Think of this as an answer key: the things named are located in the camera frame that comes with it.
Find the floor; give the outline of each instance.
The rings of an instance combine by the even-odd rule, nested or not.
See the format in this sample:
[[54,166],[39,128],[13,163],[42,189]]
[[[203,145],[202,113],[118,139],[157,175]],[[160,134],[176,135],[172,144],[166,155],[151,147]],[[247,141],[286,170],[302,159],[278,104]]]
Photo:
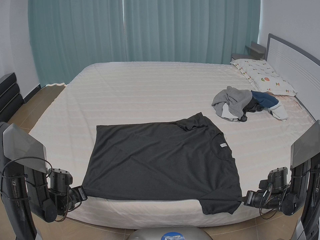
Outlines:
[[[58,85],[44,87],[14,114],[9,123],[15,123],[29,133],[43,112],[64,88],[65,86]],[[276,240],[278,238],[287,240],[291,238],[301,214],[302,209],[292,216],[285,216],[278,212],[269,220],[258,217],[232,225],[203,229],[214,240]],[[41,231],[43,240],[125,240],[133,232],[132,229],[95,226],[68,218],[62,223],[46,223],[37,216],[33,218],[36,227]],[[15,239],[2,202],[0,202],[0,233],[1,239]]]

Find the headboard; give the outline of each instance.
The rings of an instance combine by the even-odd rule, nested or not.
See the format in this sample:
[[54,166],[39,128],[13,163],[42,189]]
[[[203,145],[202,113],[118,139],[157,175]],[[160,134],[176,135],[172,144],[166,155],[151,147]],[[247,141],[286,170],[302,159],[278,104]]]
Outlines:
[[320,119],[320,60],[273,34],[268,36],[265,60],[293,86],[311,116]]

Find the wall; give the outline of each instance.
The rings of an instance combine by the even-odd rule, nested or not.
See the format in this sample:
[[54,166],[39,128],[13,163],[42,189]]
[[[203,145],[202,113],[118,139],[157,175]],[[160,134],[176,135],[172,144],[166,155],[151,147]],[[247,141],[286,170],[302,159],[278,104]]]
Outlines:
[[258,43],[274,34],[320,59],[320,0],[261,0]]
[[28,26],[28,0],[0,0],[0,76],[15,72],[23,98],[39,80]]

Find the gray headboard frame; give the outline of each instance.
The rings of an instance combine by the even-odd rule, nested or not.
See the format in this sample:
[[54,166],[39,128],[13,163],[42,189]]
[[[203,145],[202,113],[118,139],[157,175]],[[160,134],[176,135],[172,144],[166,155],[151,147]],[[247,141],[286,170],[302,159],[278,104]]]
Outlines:
[[[298,53],[304,55],[306,58],[308,58],[309,60],[313,61],[315,64],[317,64],[318,66],[320,66],[320,60],[317,59],[316,57],[314,57],[313,55],[311,55],[310,53],[306,52],[305,50],[301,49],[300,47],[280,38],[277,37],[273,34],[269,34],[268,35],[268,43],[267,43],[267,47],[266,47],[266,56],[265,56],[265,60],[268,61],[268,54],[269,54],[269,50],[270,50],[270,39],[274,39],[288,47],[290,47],[293,50],[296,50]],[[311,114],[311,112],[308,110],[308,108],[303,104],[303,101],[299,100],[299,98],[296,96],[295,97],[298,102],[308,111],[308,113],[310,114],[310,116],[315,120],[314,116]]]

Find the gray garment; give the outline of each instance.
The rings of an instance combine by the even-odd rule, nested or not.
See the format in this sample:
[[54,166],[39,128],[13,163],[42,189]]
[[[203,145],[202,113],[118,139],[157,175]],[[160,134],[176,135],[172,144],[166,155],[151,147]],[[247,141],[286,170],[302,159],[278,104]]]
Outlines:
[[216,114],[221,117],[222,107],[225,103],[229,106],[229,111],[234,116],[241,118],[243,108],[248,105],[252,99],[250,90],[238,90],[227,86],[225,90],[220,91],[213,99],[211,106],[216,110]]

